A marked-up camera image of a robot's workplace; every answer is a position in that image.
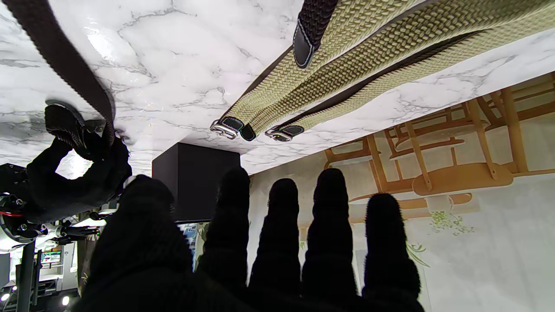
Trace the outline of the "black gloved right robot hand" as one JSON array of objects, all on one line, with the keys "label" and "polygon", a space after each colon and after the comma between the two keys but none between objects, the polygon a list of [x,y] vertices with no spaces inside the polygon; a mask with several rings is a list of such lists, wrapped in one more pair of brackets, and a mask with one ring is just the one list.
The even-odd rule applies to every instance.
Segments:
[{"label": "black gloved right robot hand", "polygon": [[[33,200],[24,211],[28,221],[58,221],[98,208],[121,193],[132,170],[127,162],[129,152],[120,138],[115,137],[113,144],[107,145],[67,104],[48,104],[44,118],[46,130],[54,140],[26,166]],[[72,150],[92,165],[82,176],[67,179],[57,173],[57,168]]]}]

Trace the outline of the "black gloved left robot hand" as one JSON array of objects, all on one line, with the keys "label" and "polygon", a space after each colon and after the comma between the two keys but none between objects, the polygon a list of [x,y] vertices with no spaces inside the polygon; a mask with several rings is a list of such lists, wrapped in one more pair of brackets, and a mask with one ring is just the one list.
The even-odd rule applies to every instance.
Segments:
[{"label": "black gloved left robot hand", "polygon": [[91,257],[72,312],[422,312],[418,269],[390,194],[367,203],[364,286],[353,271],[353,233],[341,170],[326,169],[313,195],[305,261],[299,261],[299,194],[291,179],[269,191],[256,258],[247,270],[250,179],[227,172],[196,270],[170,217],[174,198],[138,175],[124,189]]}]

